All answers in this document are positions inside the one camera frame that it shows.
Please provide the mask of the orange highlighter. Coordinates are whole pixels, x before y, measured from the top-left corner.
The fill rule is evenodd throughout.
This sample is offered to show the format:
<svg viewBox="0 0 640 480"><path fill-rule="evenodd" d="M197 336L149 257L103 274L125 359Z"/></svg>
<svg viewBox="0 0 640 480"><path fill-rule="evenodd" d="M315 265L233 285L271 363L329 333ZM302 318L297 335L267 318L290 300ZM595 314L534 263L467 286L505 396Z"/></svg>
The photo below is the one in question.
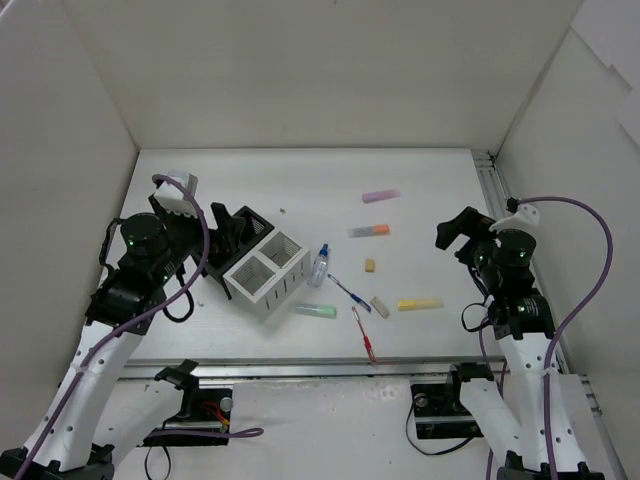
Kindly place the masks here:
<svg viewBox="0 0 640 480"><path fill-rule="evenodd" d="M387 224L373 225L366 227L356 227L348 230L349 238L365 238L382 236L390 233L390 227Z"/></svg>

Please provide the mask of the yellow highlighter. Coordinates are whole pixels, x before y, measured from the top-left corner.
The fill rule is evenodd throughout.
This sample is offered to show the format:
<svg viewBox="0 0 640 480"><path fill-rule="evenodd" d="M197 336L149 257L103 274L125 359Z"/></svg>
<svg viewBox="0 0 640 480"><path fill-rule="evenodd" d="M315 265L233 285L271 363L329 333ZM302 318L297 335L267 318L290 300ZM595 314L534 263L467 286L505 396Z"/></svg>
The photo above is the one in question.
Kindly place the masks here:
<svg viewBox="0 0 640 480"><path fill-rule="evenodd" d="M396 302L396 308L401 312L441 309L443 307L442 298L401 299Z"/></svg>

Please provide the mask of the purple highlighter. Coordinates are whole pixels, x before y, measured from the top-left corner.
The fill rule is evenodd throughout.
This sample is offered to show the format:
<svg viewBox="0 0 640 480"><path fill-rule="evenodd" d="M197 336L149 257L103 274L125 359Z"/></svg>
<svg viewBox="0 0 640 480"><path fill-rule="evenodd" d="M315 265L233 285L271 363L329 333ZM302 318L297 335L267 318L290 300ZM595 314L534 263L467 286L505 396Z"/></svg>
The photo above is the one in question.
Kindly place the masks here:
<svg viewBox="0 0 640 480"><path fill-rule="evenodd" d="M401 195L398 189L388 189L381 191L368 192L361 195L361 199L365 204L385 201L397 198Z"/></svg>

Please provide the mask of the small clear spray bottle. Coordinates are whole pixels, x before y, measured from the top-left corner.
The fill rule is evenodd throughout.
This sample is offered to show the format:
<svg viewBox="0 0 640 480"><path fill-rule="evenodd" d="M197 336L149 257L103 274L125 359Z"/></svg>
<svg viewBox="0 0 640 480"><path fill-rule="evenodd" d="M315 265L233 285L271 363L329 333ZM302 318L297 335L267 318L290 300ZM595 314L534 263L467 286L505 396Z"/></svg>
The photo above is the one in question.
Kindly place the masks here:
<svg viewBox="0 0 640 480"><path fill-rule="evenodd" d="M325 278L329 263L329 246L325 243L316 256L307 284L311 288L319 288Z"/></svg>

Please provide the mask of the blue ballpoint pen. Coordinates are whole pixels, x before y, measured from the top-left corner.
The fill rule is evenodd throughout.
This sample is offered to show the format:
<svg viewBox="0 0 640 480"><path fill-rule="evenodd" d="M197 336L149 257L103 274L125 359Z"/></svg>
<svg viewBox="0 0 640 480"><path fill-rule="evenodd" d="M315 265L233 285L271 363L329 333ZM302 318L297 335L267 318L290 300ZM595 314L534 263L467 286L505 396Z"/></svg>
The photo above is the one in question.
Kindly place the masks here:
<svg viewBox="0 0 640 480"><path fill-rule="evenodd" d="M347 289L334 275L328 274L327 278L329 280L331 280L343 292L345 292L351 298L351 300L353 302L355 302L357 305L361 306L365 311L367 311L368 313L370 313L372 311L371 306L367 302L365 302L361 297L356 295L351 290Z"/></svg>

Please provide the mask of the green highlighter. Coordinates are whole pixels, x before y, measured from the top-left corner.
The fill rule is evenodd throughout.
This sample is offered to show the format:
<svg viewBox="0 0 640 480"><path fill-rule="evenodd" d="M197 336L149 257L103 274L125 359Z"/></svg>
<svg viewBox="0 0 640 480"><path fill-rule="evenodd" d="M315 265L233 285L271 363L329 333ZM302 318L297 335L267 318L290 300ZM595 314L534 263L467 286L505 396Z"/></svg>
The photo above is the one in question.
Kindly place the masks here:
<svg viewBox="0 0 640 480"><path fill-rule="evenodd" d="M293 312L315 318L335 319L337 317L337 308L330 305L297 303L293 305Z"/></svg>

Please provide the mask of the red ballpoint pen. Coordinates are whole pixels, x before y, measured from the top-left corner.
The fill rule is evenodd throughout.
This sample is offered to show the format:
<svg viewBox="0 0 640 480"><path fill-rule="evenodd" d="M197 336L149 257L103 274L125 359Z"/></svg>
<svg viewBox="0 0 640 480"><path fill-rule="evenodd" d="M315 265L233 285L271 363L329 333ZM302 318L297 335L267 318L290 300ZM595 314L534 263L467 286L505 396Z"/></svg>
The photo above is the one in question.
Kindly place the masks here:
<svg viewBox="0 0 640 480"><path fill-rule="evenodd" d="M367 336L367 334L366 334L366 332L364 330L364 327L363 327L360 315L358 313L358 310L357 310L357 308L355 306L353 306L351 308L351 310L352 310L354 319L355 319L355 321L356 321L356 323L358 325L358 328L359 328L359 330L361 332L363 343L364 343L364 347L365 347L365 350L367 352L369 361L372 364L376 364L377 363L377 357L376 357L376 355L374 353L374 349L373 349L373 346L371 344L371 341L370 341L369 337Z"/></svg>

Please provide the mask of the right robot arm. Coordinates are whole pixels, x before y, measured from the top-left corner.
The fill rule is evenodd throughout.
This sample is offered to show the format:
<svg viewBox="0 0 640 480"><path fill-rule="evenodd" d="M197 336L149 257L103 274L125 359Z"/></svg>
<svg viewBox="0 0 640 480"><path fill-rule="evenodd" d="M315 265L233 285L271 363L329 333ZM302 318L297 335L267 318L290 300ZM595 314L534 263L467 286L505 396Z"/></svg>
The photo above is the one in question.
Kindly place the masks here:
<svg viewBox="0 0 640 480"><path fill-rule="evenodd" d="M530 267L535 238L472 207L438 225L435 245L445 250L459 236L467 241L455 256L481 287L517 408L510 409L481 364L453 366L442 388L445 405L471 414L499 463L500 479L603 478L589 466L566 410L556 327Z"/></svg>

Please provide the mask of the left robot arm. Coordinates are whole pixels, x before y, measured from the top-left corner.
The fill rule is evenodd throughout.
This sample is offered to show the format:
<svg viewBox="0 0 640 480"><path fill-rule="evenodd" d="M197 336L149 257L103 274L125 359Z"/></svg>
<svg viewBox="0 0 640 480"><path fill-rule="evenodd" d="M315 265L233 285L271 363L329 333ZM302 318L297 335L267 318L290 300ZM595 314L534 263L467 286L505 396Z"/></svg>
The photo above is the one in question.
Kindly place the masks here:
<svg viewBox="0 0 640 480"><path fill-rule="evenodd" d="M117 269L92 295L81 340L41 425L23 446L1 455L1 473L12 479L110 479L122 460L158 426L191 418L200 406L197 362L184 360L157 373L120 417L100 420L131 354L154 316L184 295L191 276L168 296L165 284L189 257L205 268L211 230L192 195L169 209L152 199L153 210L120 220L127 246Z"/></svg>

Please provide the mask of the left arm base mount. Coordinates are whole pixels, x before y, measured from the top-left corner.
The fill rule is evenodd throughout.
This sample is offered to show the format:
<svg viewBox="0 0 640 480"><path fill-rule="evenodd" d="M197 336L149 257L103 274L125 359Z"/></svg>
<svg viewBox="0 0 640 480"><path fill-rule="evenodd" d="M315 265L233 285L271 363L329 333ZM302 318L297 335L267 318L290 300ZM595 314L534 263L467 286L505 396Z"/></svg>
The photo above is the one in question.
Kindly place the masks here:
<svg viewBox="0 0 640 480"><path fill-rule="evenodd" d="M180 406L163 419L143 442L145 446L225 446L231 430L233 393L230 387L207 387L195 370L199 363L183 360L162 368L153 380L178 393Z"/></svg>

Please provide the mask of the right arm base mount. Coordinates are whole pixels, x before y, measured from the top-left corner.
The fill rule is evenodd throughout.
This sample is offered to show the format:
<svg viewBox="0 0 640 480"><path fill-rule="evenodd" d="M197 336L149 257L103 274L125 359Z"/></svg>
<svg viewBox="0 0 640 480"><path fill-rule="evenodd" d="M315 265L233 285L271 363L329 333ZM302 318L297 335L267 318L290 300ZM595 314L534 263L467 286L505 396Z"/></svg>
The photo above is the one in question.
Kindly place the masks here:
<svg viewBox="0 0 640 480"><path fill-rule="evenodd" d="M444 383L414 384L412 402L405 420L405 436L411 447L427 457L439 457L461 450L483 432L459 398L461 386L472 379L494 380L491 365L485 362L454 364ZM419 440L458 440L437 451L422 448Z"/></svg>

